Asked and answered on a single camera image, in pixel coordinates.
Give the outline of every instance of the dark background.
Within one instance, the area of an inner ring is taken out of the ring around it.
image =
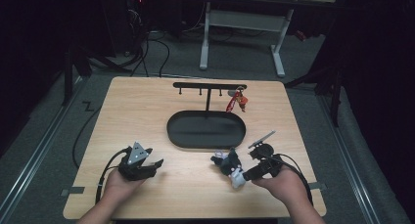
[[[194,12],[201,7],[201,2],[180,0],[145,3],[140,10],[147,10],[151,26],[177,36],[186,28],[181,21],[193,24],[199,16]],[[338,16],[335,23],[331,13],[297,10],[289,33],[327,35],[310,72],[340,68],[361,132],[414,221],[414,0],[337,4],[364,10]],[[0,0],[1,155],[62,73],[65,52],[73,41],[103,56],[133,51],[132,33],[122,22],[127,19],[124,6],[124,0]]]

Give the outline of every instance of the white table leg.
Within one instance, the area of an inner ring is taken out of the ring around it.
[[[280,49],[283,44],[284,37],[287,33],[288,26],[290,25],[293,12],[294,12],[293,9],[288,11],[287,16],[284,19],[283,27],[281,29],[277,44],[271,46],[272,57],[274,58],[274,65],[275,65],[275,68],[277,69],[277,75],[280,77],[285,76],[284,67],[281,62],[281,57],[280,57]]]
[[[210,23],[210,3],[207,2],[207,11],[205,15],[205,36],[202,44],[200,69],[208,69],[208,29]]]

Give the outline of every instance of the metal bar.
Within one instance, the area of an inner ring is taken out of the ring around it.
[[[327,100],[322,96],[316,96],[316,98],[321,108],[323,109],[326,120],[330,123],[333,135],[337,140],[337,145],[342,163],[345,167],[345,171],[350,182],[351,188],[354,191],[354,194],[360,205],[360,209],[362,210],[363,216],[366,219],[366,223],[381,223],[378,214],[376,213],[375,207],[372,205],[366,187],[360,179],[356,167],[354,166],[351,156],[347,150],[346,142],[343,139],[342,133],[340,129],[336,127],[331,120],[329,103],[327,103]]]
[[[205,12],[205,30],[204,30],[204,42],[202,43],[201,52],[201,64],[200,69],[208,68],[208,30],[210,27],[210,2],[207,2],[207,10]]]
[[[209,105],[210,105],[210,95],[211,95],[211,89],[208,89],[207,90],[207,109],[206,109],[206,112],[208,112],[208,108],[209,108]]]
[[[68,49],[68,52],[65,53],[65,97],[64,97],[64,102],[62,103],[62,105],[66,105],[69,100],[70,97],[72,97],[72,93],[73,93],[73,81],[72,81],[72,58],[71,58],[71,53],[70,53],[70,49]]]
[[[216,84],[216,83],[194,83],[194,82],[174,82],[175,88],[188,88],[188,89],[226,89],[236,90],[239,87],[247,89],[246,84]]]

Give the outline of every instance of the wooden table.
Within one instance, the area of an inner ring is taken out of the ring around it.
[[[289,213],[268,191],[251,182],[237,190],[210,161],[214,150],[185,150],[173,145],[166,124],[176,112],[204,110],[207,91],[179,90],[173,82],[246,84],[247,111],[236,105],[232,111],[247,126],[247,134],[237,147],[243,168],[257,165],[248,155],[248,146],[271,130],[277,132],[265,143],[275,153],[292,157],[309,183],[316,182],[284,85],[277,81],[212,80],[178,78],[116,77],[97,119],[74,187],[83,194],[70,194],[64,210],[67,219],[78,219],[94,205],[101,173],[118,151],[138,141],[144,149],[153,148],[146,162],[164,163],[154,178],[148,179],[114,215],[114,219],[176,218],[262,218],[284,217]],[[231,97],[212,90],[211,111],[225,111]],[[118,165],[121,156],[113,165]],[[312,190],[314,206],[320,215],[326,207],[319,190]]]

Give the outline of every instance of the black cable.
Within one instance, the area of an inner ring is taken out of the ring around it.
[[[186,37],[190,37],[190,38],[199,38],[199,37],[202,37],[202,36],[204,36],[204,32],[202,31],[202,32],[198,32],[198,30],[199,29],[201,29],[201,28],[204,28],[203,26],[200,26],[200,27],[198,27],[198,28],[195,28],[195,29],[193,29],[193,30],[188,30],[188,31],[183,31],[182,32],[182,35],[183,36],[186,36]]]
[[[236,34],[238,34],[238,35],[242,35],[242,36],[248,36],[248,37],[257,37],[257,36],[260,36],[262,33],[264,33],[265,31],[264,30],[262,30],[262,31],[258,31],[256,34],[248,34],[248,33],[246,33],[246,32],[241,32],[241,31],[239,31],[239,30],[235,30],[234,31]]]
[[[75,165],[76,169],[79,169],[79,165],[77,164],[76,158],[75,158],[75,148],[76,148],[77,141],[79,140],[80,135],[82,134],[82,132],[85,129],[86,125],[89,123],[89,121],[91,121],[92,117],[94,117],[94,115],[101,110],[101,107],[99,107],[98,109],[96,109],[94,111],[94,113],[92,113],[89,116],[88,120],[86,120],[86,122],[83,124],[82,128],[80,129],[78,135],[76,136],[75,142],[73,143],[73,146],[72,146],[72,161],[73,161],[73,164]]]
[[[107,171],[110,169],[110,165],[113,162],[113,160],[118,157],[118,155],[122,154],[122,153],[126,153],[128,150],[128,148],[126,149],[122,149],[121,151],[117,152],[115,155],[113,155],[113,157],[111,157],[110,161],[108,161],[107,165],[104,168],[104,171],[101,175],[100,178],[100,182],[98,183],[98,187],[97,187],[97,194],[95,197],[95,204],[101,199],[101,192],[103,190],[103,186],[104,186],[104,180],[105,180],[105,174],[107,173]]]
[[[191,26],[189,29],[182,30],[182,34],[185,35],[185,32],[193,31],[193,30],[197,30],[197,29],[200,29],[202,27],[205,27],[204,25],[199,25],[199,24],[201,23],[201,20],[204,17],[206,6],[207,6],[207,3],[205,2],[204,5],[203,5],[203,7],[202,7],[201,15],[199,16],[198,21],[195,23],[195,25]]]
[[[140,62],[139,62],[139,63],[135,66],[135,68],[131,71],[130,76],[133,76],[133,75],[134,75],[134,73],[135,73],[135,71],[137,70],[137,68],[141,65],[141,63],[143,63],[143,62],[144,62],[144,60],[145,60],[145,59],[146,59],[146,57],[147,57],[148,52],[149,52],[149,36],[147,36],[147,38],[146,38],[146,53],[144,53],[144,55],[141,57]],[[146,72],[147,77],[149,77],[149,74],[148,74],[148,72],[147,72],[147,68],[146,68],[146,67],[144,67],[144,71]]]
[[[227,40],[230,40],[234,36],[234,28],[229,28],[229,30],[230,30],[230,34],[225,39],[219,40],[219,39],[214,39],[211,36],[209,36],[209,40],[216,41],[216,42],[225,42]]]
[[[112,168],[117,168],[117,167],[119,167],[118,165],[117,166],[111,166],[111,167],[109,167],[107,170],[110,170],[110,169],[112,169]]]
[[[165,32],[165,31],[152,31],[152,32],[150,32],[150,33],[161,33],[161,34],[162,34],[162,36],[161,36],[161,37],[152,38],[152,40],[162,40],[163,38],[165,38],[165,34],[166,34],[166,32]]]
[[[164,44],[163,42],[161,42],[159,40],[149,40],[149,41],[158,42],[158,43],[160,43],[161,45],[163,45],[167,49],[167,57],[165,57],[165,60],[162,63],[160,69],[159,69],[159,77],[161,78],[161,70],[164,68],[165,63],[167,63],[167,60],[170,57],[170,49],[168,48],[168,46],[166,44]]]
[[[129,65],[132,65],[132,64],[136,63],[140,59],[140,56],[141,56],[141,53],[140,53],[140,51],[138,51],[137,54],[135,54],[134,57],[131,60],[129,60],[129,61],[123,63],[123,64],[119,64],[118,66],[119,67],[127,67]],[[101,65],[93,62],[90,59],[88,60],[88,62],[93,67],[97,67],[97,68],[100,68],[100,69],[106,69],[106,68],[108,68],[108,66],[101,66]]]
[[[284,155],[284,154],[278,154],[279,156],[282,156],[282,157],[287,157],[287,158],[289,158],[295,165],[296,165],[296,167],[297,167],[297,169],[299,170],[299,172],[300,173],[302,173],[301,172],[301,169],[300,169],[300,167],[299,167],[299,165],[296,163],[296,161],[293,159],[293,158],[291,158],[291,157],[289,157],[289,156],[287,156],[287,155]]]

